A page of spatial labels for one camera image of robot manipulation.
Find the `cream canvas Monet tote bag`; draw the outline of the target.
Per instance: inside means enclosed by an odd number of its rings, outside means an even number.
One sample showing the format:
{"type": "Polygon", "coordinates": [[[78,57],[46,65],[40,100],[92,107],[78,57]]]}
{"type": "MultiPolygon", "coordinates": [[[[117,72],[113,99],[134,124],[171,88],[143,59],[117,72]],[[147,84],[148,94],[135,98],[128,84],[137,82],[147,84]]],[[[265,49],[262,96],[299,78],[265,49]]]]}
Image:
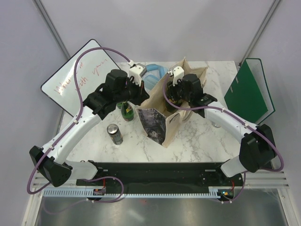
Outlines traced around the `cream canvas Monet tote bag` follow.
{"type": "Polygon", "coordinates": [[[167,148],[181,124],[190,119],[193,112],[175,109],[169,112],[165,105],[163,87],[166,73],[149,92],[150,98],[137,108],[137,113],[148,138],[167,148]]]}

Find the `Coca-Cola glass bottle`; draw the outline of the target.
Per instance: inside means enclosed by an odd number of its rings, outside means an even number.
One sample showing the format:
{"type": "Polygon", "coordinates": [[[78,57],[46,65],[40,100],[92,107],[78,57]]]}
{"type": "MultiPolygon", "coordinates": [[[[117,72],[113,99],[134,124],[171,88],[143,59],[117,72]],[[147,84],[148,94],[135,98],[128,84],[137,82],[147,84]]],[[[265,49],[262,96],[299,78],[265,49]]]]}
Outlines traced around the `Coca-Cola glass bottle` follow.
{"type": "MultiPolygon", "coordinates": [[[[180,107],[183,103],[172,103],[172,104],[180,107]]],[[[177,108],[171,106],[166,100],[165,100],[165,106],[166,106],[167,111],[170,113],[175,113],[178,110],[177,108]]]]}

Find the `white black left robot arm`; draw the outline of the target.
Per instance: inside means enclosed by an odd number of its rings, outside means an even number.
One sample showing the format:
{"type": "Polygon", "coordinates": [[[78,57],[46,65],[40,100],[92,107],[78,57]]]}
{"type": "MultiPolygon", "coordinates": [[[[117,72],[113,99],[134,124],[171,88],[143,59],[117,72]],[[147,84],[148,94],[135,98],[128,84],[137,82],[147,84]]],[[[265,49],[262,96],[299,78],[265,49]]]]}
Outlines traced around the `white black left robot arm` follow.
{"type": "Polygon", "coordinates": [[[63,185],[69,179],[87,179],[93,185],[103,181],[103,173],[92,161],[67,161],[76,144],[121,102],[140,105],[149,98],[145,91],[142,76],[146,68],[135,65],[125,72],[111,70],[105,83],[99,85],[83,101],[79,112],[72,121],[51,141],[41,148],[34,146],[30,157],[35,169],[54,187],[63,185]]]}

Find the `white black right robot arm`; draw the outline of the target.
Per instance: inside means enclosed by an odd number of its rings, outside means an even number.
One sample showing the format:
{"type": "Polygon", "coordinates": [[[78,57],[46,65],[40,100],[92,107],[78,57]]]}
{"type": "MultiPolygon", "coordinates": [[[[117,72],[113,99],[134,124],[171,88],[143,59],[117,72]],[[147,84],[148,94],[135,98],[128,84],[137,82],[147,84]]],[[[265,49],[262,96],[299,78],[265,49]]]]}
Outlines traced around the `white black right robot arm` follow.
{"type": "Polygon", "coordinates": [[[270,166],[279,157],[272,129],[266,125],[251,123],[225,108],[215,97],[205,93],[199,78],[187,74],[173,84],[170,75],[163,80],[163,95],[173,108],[181,110],[174,100],[187,101],[189,110],[217,123],[228,131],[239,143],[239,154],[224,162],[216,172],[215,179],[220,185],[227,185],[236,174],[258,170],[278,171],[270,166]]]}

